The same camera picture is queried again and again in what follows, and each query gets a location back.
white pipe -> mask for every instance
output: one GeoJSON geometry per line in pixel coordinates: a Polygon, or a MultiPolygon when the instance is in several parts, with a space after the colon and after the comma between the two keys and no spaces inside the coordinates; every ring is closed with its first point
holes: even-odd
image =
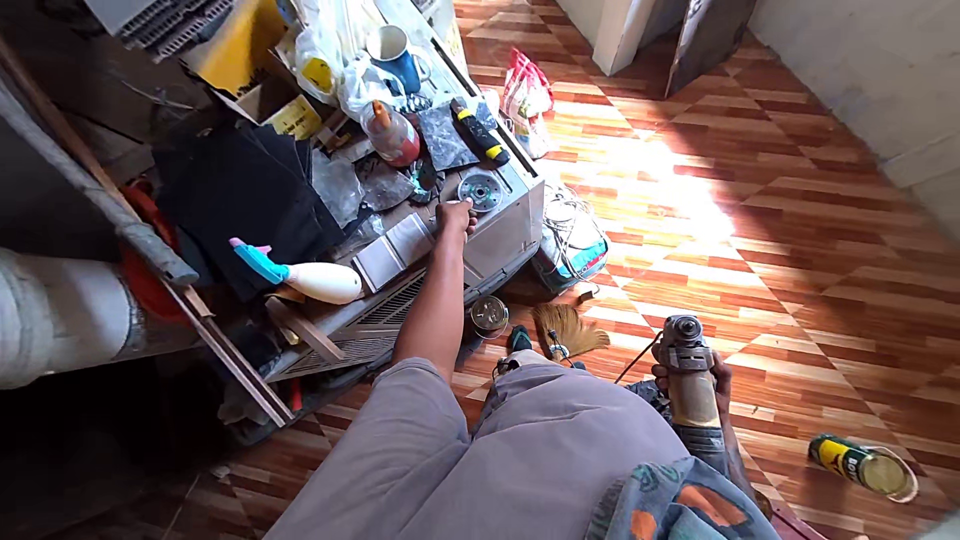
{"type": "MultiPolygon", "coordinates": [[[[114,265],[0,248],[0,388],[154,354],[143,347],[145,321],[114,265]]],[[[157,345],[169,351],[196,341],[192,331],[179,334],[189,339],[157,345]]]]}

black cloth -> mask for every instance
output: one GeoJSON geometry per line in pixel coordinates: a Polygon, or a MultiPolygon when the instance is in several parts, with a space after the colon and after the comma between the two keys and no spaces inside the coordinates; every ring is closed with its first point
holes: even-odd
{"type": "Polygon", "coordinates": [[[273,286],[233,253],[230,238],[272,246],[270,258],[283,264],[315,260],[344,239],[311,186],[304,155],[309,146],[270,126],[154,152],[163,181],[156,205],[216,268],[213,280],[229,283],[243,302],[273,286]]]}

foot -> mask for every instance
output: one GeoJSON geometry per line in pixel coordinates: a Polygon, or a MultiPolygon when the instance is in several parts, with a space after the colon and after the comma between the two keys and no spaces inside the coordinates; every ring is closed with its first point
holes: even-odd
{"type": "Polygon", "coordinates": [[[527,328],[523,325],[516,325],[510,332],[510,337],[507,339],[507,354],[533,348],[534,343],[530,340],[530,334],[527,332],[527,328]]]}

blue mug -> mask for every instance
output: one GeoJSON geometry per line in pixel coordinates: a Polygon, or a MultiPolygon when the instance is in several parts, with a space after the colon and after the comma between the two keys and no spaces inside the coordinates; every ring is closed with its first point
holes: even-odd
{"type": "Polygon", "coordinates": [[[430,78],[426,55],[410,46],[407,33],[398,26],[388,24],[371,32],[367,37],[367,52],[373,65],[400,79],[403,93],[419,92],[420,83],[430,78]]]}

can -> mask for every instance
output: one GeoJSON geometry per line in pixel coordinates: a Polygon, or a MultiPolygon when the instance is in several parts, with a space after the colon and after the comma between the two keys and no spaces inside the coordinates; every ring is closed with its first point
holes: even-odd
{"type": "Polygon", "coordinates": [[[510,311],[499,298],[482,296],[470,308],[470,320],[477,335],[484,339],[496,339],[507,328],[510,311]]]}
{"type": "Polygon", "coordinates": [[[916,496],[913,471],[886,449],[865,448],[823,433],[810,441],[808,452],[818,465],[893,501],[905,503],[916,496]]]}

